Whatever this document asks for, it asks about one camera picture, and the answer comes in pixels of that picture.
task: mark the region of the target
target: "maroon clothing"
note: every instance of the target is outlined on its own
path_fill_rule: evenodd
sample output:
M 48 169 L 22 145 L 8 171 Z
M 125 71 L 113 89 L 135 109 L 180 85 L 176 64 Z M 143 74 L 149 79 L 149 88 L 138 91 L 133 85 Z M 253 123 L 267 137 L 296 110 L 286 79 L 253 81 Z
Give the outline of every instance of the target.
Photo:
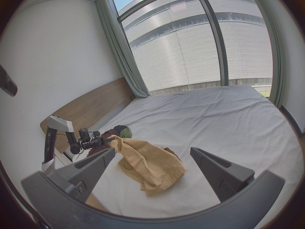
M 104 132 L 104 134 L 101 135 L 101 137 L 103 138 L 108 138 L 111 135 L 117 135 L 120 136 L 119 133 L 117 133 L 117 131 L 115 129 L 110 129 L 109 131 Z M 93 148 L 89 151 L 87 157 L 89 157 L 90 155 L 96 154 L 97 152 L 104 150 L 105 148 L 109 148 L 110 146 L 108 145 L 108 143 L 106 143 L 105 145 L 102 145 L 100 147 L 97 148 Z

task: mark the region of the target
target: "white wall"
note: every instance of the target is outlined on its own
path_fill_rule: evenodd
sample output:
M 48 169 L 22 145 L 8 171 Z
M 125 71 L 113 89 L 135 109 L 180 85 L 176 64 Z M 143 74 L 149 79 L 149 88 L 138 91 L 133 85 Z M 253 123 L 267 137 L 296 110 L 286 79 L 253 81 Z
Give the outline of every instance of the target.
M 270 8 L 283 47 L 285 88 L 282 105 L 303 132 L 305 128 L 305 42 L 293 15 L 280 0 L 264 0 Z
M 95 4 L 85 0 L 48 1 L 17 14 L 0 42 L 0 64 L 18 86 L 15 97 L 0 91 L 0 159 L 25 196 L 21 179 L 43 161 L 40 122 L 121 75 Z

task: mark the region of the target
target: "wooden headboard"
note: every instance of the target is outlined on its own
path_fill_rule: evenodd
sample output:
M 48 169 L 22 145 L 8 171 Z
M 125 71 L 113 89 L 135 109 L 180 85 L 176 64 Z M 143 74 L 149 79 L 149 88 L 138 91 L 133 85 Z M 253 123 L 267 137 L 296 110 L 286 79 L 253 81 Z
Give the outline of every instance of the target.
M 75 138 L 79 138 L 80 128 L 91 127 L 127 99 L 132 100 L 133 94 L 123 77 L 74 99 L 51 115 L 72 121 Z M 47 118 L 40 123 L 45 134 L 48 128 Z M 57 135 L 55 148 L 62 154 L 68 147 L 67 137 Z

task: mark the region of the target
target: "curtain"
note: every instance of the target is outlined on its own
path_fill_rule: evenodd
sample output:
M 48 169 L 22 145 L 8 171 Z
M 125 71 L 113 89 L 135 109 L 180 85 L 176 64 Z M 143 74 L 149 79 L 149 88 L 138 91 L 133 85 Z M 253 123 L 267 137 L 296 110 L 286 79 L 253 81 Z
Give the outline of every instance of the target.
M 282 106 L 285 86 L 285 68 L 283 65 L 283 46 L 276 24 L 272 18 L 272 9 L 264 0 L 254 0 L 265 21 L 272 49 L 273 75 L 269 100 L 277 107 Z
M 96 5 L 114 59 L 134 96 L 149 96 L 148 89 L 140 75 L 128 42 L 112 12 L 109 0 L 96 0 Z

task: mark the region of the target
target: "mattress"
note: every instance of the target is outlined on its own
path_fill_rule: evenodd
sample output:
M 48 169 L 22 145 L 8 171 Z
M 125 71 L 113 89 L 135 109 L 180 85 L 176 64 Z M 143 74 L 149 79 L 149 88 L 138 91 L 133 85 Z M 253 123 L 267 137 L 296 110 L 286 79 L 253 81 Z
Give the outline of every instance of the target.
M 219 204 L 201 173 L 190 147 L 255 171 L 283 177 L 284 187 L 276 202 L 257 225 L 265 225 L 284 207 L 304 171 L 297 137 L 280 111 L 249 85 L 225 86 L 135 99 L 100 129 L 127 125 L 132 137 L 169 147 L 187 168 L 172 187 L 154 195 L 118 166 L 119 153 L 93 190 L 94 196 L 115 214 L 141 218 L 180 216 Z M 85 158 L 75 156 L 74 161 Z

